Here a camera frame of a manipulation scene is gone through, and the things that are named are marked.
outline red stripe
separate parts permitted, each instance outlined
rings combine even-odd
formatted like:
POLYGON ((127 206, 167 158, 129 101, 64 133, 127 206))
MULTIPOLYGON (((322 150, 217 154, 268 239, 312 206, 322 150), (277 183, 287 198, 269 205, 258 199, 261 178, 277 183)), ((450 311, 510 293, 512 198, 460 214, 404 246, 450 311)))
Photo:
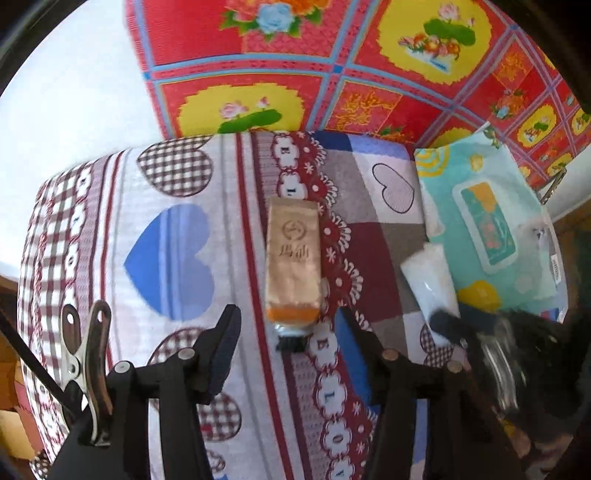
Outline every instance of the red stripe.
POLYGON ((279 414, 279 404, 277 403, 277 392, 273 383, 273 374, 271 372, 271 359, 267 337, 265 335, 265 319, 262 315, 261 296, 259 294, 258 282, 256 280, 255 255, 252 245, 251 224, 248 218, 248 207, 246 204, 246 182, 244 179, 244 157, 242 151, 242 136, 236 134, 236 163, 238 164, 238 195, 240 196, 240 210, 242 215, 242 232, 244 234, 244 246, 246 251, 246 264, 248 266, 248 280, 251 287, 252 307, 255 314, 256 336, 258 338, 259 350, 261 352, 261 363, 265 384, 267 386, 267 396, 269 398, 269 407, 271 409, 271 418, 275 428, 275 438, 283 463, 286 480, 294 479, 294 472, 291 468, 290 456, 287 452, 285 443, 285 433, 279 414))
MULTIPOLYGON (((261 177, 261 156, 259 152, 258 141, 256 139, 256 132, 251 132, 252 143, 252 162, 255 176, 256 196, 259 204, 259 214, 261 217, 261 230, 265 242, 267 241, 267 206, 265 204, 265 193, 262 188, 261 177)), ((285 372, 285 380, 287 383, 287 394, 290 399, 291 414, 294 417, 295 437, 297 438, 298 447, 300 449, 301 466, 304 471, 304 479, 310 480, 312 478, 312 465, 310 464, 310 455, 306 448, 306 433, 304 432, 304 423, 301 418, 300 405, 297 398, 296 379, 294 377, 294 367, 291 363, 291 357, 288 353, 282 356, 283 370, 285 372)))
MULTIPOLYGON (((111 188, 109 190, 109 201, 107 203, 107 212, 105 218, 105 239, 103 240, 105 243, 103 244, 103 253, 100 257, 100 297, 102 299, 105 298, 106 295, 106 263, 107 263, 107 250, 108 250, 108 239, 109 239, 109 227, 111 226, 111 213, 113 211, 113 197, 115 196, 115 179, 117 177, 117 171, 119 169, 119 162, 121 161, 121 155, 123 152, 120 152, 115 159, 115 166, 113 167, 113 173, 111 174, 111 188)), ((107 370, 111 371, 113 369, 113 356, 111 355, 111 343, 107 344, 107 370)))

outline maroon square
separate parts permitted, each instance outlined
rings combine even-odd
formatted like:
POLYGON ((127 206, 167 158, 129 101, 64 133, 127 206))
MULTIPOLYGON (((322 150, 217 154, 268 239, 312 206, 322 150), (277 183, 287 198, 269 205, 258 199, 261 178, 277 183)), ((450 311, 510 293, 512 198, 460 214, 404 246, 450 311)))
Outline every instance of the maroon square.
POLYGON ((402 315, 396 275, 380 224, 354 223, 349 227, 351 242, 345 258, 363 277, 355 309, 370 323, 402 315))

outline white tube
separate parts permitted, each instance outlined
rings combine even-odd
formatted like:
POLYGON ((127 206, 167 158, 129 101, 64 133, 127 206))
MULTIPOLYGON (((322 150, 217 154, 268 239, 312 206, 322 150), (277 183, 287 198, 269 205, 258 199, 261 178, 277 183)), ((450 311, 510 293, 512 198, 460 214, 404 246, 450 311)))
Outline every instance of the white tube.
MULTIPOLYGON (((456 317, 460 316, 443 245, 425 243, 423 249, 408 257, 400 268, 417 298, 429 330, 429 318, 438 309, 447 310, 456 317)), ((437 346, 450 345, 444 336, 433 331, 431 334, 437 346)))

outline metal clip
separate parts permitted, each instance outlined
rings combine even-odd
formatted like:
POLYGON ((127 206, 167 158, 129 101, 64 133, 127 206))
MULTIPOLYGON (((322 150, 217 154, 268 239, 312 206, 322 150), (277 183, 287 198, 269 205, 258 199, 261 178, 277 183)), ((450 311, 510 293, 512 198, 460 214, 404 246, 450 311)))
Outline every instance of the metal clip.
MULTIPOLYGON (((69 304, 64 305, 61 311, 62 385, 66 394, 77 403, 82 401, 82 395, 86 396, 92 414, 90 442, 99 446, 109 443, 109 424, 113 415, 105 375, 110 325, 111 309, 103 300, 92 305, 84 338, 78 311, 69 304)), ((65 412, 64 418, 69 427, 76 421, 65 412)))

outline wet wipes package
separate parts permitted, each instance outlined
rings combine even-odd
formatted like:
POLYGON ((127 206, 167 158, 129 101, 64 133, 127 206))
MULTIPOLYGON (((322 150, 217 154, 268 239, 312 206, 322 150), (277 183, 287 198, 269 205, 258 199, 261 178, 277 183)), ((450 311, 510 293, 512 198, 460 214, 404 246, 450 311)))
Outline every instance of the wet wipes package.
POLYGON ((492 128, 417 150, 415 164, 427 236, 444 248, 459 301, 495 311, 556 296, 551 224, 492 128))

